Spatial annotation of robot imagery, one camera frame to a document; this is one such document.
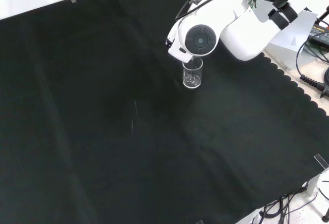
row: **glass cup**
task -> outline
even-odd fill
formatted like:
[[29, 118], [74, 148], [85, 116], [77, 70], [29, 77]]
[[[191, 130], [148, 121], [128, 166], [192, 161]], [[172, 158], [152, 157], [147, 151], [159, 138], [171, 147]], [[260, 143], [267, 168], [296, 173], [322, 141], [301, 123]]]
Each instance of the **glass cup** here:
[[201, 85], [203, 61], [200, 57], [193, 57], [188, 63], [183, 62], [183, 85], [189, 89]]

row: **black tablecloth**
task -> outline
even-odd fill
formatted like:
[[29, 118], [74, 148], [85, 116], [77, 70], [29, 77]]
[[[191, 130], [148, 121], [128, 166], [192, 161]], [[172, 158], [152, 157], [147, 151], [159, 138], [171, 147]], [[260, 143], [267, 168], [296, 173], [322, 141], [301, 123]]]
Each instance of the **black tablecloth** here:
[[328, 118], [263, 55], [219, 45], [183, 88], [165, 39], [185, 1], [0, 22], [0, 223], [233, 224], [322, 171]]

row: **table surface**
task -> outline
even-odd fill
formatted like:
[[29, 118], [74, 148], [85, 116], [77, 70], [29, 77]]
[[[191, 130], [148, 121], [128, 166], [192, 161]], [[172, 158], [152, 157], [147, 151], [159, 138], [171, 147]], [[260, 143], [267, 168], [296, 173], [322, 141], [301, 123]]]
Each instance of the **table surface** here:
[[[324, 11], [326, 8], [326, 4], [323, 3], [313, 3], [312, 9], [314, 11], [317, 11], [319, 14], [322, 14], [322, 11]], [[267, 52], [264, 52], [266, 56], [268, 56], [273, 63], [275, 63], [279, 69], [282, 69], [280, 65], [274, 61], [273, 57], [268, 54]], [[304, 74], [307, 76], [310, 76], [311, 78], [317, 80], [317, 81], [323, 81], [322, 76], [324, 75], [324, 72], [327, 70], [328, 66], [321, 61], [315, 60], [312, 63], [309, 63], [303, 67], [301, 67], [301, 70]], [[326, 111], [327, 115], [329, 115], [329, 99], [328, 98], [319, 98], [319, 93], [315, 91], [313, 88], [306, 85], [304, 82], [299, 80], [299, 74], [295, 71], [284, 71], [285, 75], [290, 76], [291, 80], [294, 82], [297, 82], [298, 86], [301, 87], [307, 95], [310, 96], [311, 100], [316, 102], [320, 108]], [[323, 179], [328, 180], [329, 179], [329, 172], [327, 172]], [[327, 183], [321, 183], [318, 185], [324, 192], [324, 194], [329, 195], [329, 185]], [[290, 204], [290, 209], [295, 210], [310, 200], [312, 200], [315, 197], [313, 195], [312, 197], [309, 197], [306, 193], [299, 194], [295, 196], [294, 200]], [[312, 202], [311, 204], [307, 205], [303, 209], [296, 211], [295, 213], [291, 214], [290, 217], [290, 223], [323, 223], [321, 220], [321, 217], [327, 212], [327, 209], [329, 207], [329, 201], [326, 200], [320, 193], [318, 193], [317, 199]], [[260, 217], [258, 216], [258, 219], [255, 221], [255, 223], [258, 223], [260, 220]], [[277, 224], [279, 221], [279, 218], [274, 219], [265, 219], [264, 224]]]

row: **table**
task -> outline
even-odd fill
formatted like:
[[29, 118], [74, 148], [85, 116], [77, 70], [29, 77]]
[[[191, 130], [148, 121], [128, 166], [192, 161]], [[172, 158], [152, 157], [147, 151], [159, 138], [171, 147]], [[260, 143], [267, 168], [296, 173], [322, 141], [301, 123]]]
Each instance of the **table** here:
[[[166, 9], [154, 9], [158, 3]], [[10, 179], [16, 180], [1, 183], [11, 186], [11, 191], [6, 192], [8, 200], [13, 199], [10, 196], [22, 185], [31, 189], [24, 191], [24, 195], [15, 195], [14, 199], [14, 204], [21, 204], [16, 208], [21, 208], [25, 216], [31, 217], [33, 207], [37, 206], [44, 210], [40, 215], [33, 215], [38, 220], [48, 216], [58, 219], [61, 212], [76, 220], [70, 211], [75, 207], [82, 216], [95, 220], [97, 214], [91, 202], [102, 217], [118, 222], [136, 221], [130, 219], [133, 216], [148, 220], [143, 223], [154, 223], [154, 218], [159, 223], [177, 220], [190, 223], [202, 218], [217, 223], [220, 218], [231, 224], [230, 219], [243, 217], [254, 205], [259, 207], [277, 197], [277, 191], [284, 194], [301, 183], [295, 179], [294, 185], [271, 184], [273, 176], [265, 182], [262, 180], [273, 165], [277, 173], [286, 175], [287, 166], [291, 165], [290, 169], [295, 171], [300, 162], [305, 162], [297, 160], [296, 164], [288, 159], [292, 152], [301, 158], [307, 156], [306, 164], [311, 165], [305, 174], [319, 173], [314, 152], [309, 152], [305, 144], [308, 136], [313, 136], [304, 130], [291, 133], [279, 126], [275, 121], [286, 117], [285, 110], [271, 101], [289, 103], [286, 97], [292, 92], [291, 98], [302, 97], [301, 105], [306, 110], [316, 113], [321, 121], [324, 117], [267, 62], [256, 60], [242, 66], [231, 61], [224, 51], [217, 52], [223, 60], [209, 58], [203, 87], [197, 92], [181, 88], [172, 71], [180, 69], [168, 60], [163, 46], [170, 21], [181, 5], [173, 2], [168, 6], [167, 0], [77, 0], [75, 4], [65, 1], [1, 24], [5, 38], [0, 51], [10, 60], [2, 69], [0, 83], [6, 99], [2, 100], [4, 108], [0, 110], [4, 112], [1, 117], [9, 116], [9, 122], [6, 120], [4, 124], [8, 122], [10, 126], [7, 129], [1, 126], [2, 139], [8, 143], [2, 143], [7, 146], [0, 151], [15, 150], [19, 154], [17, 158], [22, 159], [14, 160], [9, 153], [8, 157], [1, 156], [2, 160], [11, 162], [4, 170], [10, 170], [10, 166], [19, 169], [14, 171], [16, 174], [9, 174]], [[111, 33], [122, 35], [120, 43]], [[263, 83], [253, 77], [255, 67], [268, 69], [267, 75], [262, 75]], [[262, 90], [264, 87], [267, 90], [273, 78], [284, 86], [289, 85], [286, 95], [280, 98], [271, 93], [264, 95]], [[221, 85], [221, 91], [214, 91], [219, 83], [225, 84]], [[243, 99], [237, 89], [247, 89]], [[241, 102], [232, 104], [232, 99], [223, 98], [224, 91]], [[300, 108], [297, 110], [307, 115]], [[264, 114], [269, 119], [262, 119]], [[256, 117], [251, 126], [249, 117]], [[305, 128], [304, 122], [296, 122]], [[287, 150], [278, 149], [276, 140], [289, 142], [290, 139], [273, 134], [272, 126], [288, 138], [306, 133], [298, 136], [306, 147], [294, 148], [296, 141], [293, 141]], [[235, 127], [239, 127], [242, 136]], [[266, 152], [272, 150], [277, 150], [282, 158], [278, 160], [276, 155]], [[255, 151], [259, 151], [257, 158], [252, 155]], [[246, 171], [257, 172], [250, 177]], [[114, 181], [108, 178], [111, 175], [115, 176]], [[295, 176], [298, 178], [300, 173], [287, 175], [285, 182], [289, 184]], [[258, 186], [256, 191], [250, 187], [251, 183]], [[272, 187], [275, 194], [268, 193]], [[23, 206], [34, 197], [36, 189], [36, 203]], [[261, 200], [262, 194], [256, 195], [261, 190], [266, 191], [266, 200]], [[79, 201], [70, 202], [65, 197], [67, 193]], [[48, 201], [48, 196], [56, 201]], [[120, 215], [123, 206], [130, 207], [129, 214]]]
[[[309, 6], [309, 9], [311, 9], [314, 12], [317, 12], [319, 15], [322, 14], [325, 11], [325, 8], [327, 7], [327, 1], [328, 0], [323, 0], [324, 2], [313, 2]], [[271, 62], [276, 64], [278, 69], [284, 71], [284, 74], [289, 76], [292, 81], [296, 82], [298, 84], [298, 87], [302, 88], [305, 92], [306, 95], [310, 96], [311, 101], [314, 101], [317, 103], [318, 107], [325, 110], [327, 116], [329, 116], [329, 98], [324, 97], [320, 99], [320, 92], [315, 90], [314, 88], [310, 87], [308, 84], [305, 82], [301, 81], [299, 79], [299, 74], [297, 70], [294, 71], [285, 71], [281, 66], [280, 63], [275, 61], [275, 58], [272, 57], [266, 50], [264, 51], [265, 55], [271, 59]], [[303, 67], [300, 67], [301, 71], [308, 77], [317, 80], [318, 82], [323, 82], [323, 76], [325, 71], [328, 69], [329, 65], [324, 64], [320, 60], [317, 60], [314, 57], [314, 62], [309, 63]], [[313, 178], [310, 183], [309, 187], [307, 190], [307, 193], [309, 196], [311, 196], [316, 188], [316, 185], [321, 181], [322, 179], [322, 174], [316, 176]], [[244, 219], [239, 221], [237, 224], [248, 224], [251, 222], [253, 217], [260, 211], [261, 209], [255, 210], [252, 212], [250, 215], [246, 216]]]

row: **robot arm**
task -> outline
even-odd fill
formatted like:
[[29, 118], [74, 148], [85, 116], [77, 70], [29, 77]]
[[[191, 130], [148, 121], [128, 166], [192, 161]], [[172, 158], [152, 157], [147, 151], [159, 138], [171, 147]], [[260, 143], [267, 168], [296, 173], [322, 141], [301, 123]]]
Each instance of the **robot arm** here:
[[167, 38], [169, 54], [189, 62], [193, 56], [211, 54], [221, 39], [237, 59], [251, 60], [305, 7], [305, 0], [288, 0], [261, 23], [245, 0], [212, 0], [176, 22]]

